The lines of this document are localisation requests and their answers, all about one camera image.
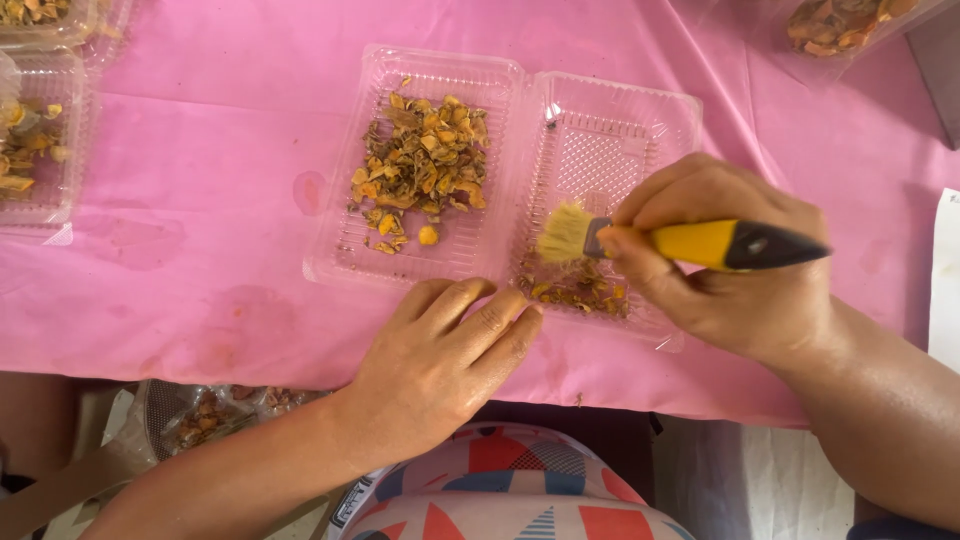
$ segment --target pastry brush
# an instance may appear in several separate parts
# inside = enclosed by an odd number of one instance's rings
[[[547,217],[537,251],[546,262],[606,258],[596,234],[611,226],[609,217],[561,203]],[[780,268],[830,254],[827,246],[804,234],[742,219],[671,225],[649,234],[664,257],[722,271]]]

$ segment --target table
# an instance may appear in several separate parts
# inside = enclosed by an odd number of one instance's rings
[[[704,101],[705,145],[822,206],[834,291],[925,347],[934,209],[960,155],[907,45],[808,88],[666,0],[376,0],[187,9],[143,0],[101,82],[72,245],[0,246],[0,368],[76,377],[337,387],[399,297],[306,281],[370,42],[511,58]],[[503,400],[802,427],[744,358],[688,339],[650,350],[548,321]]]

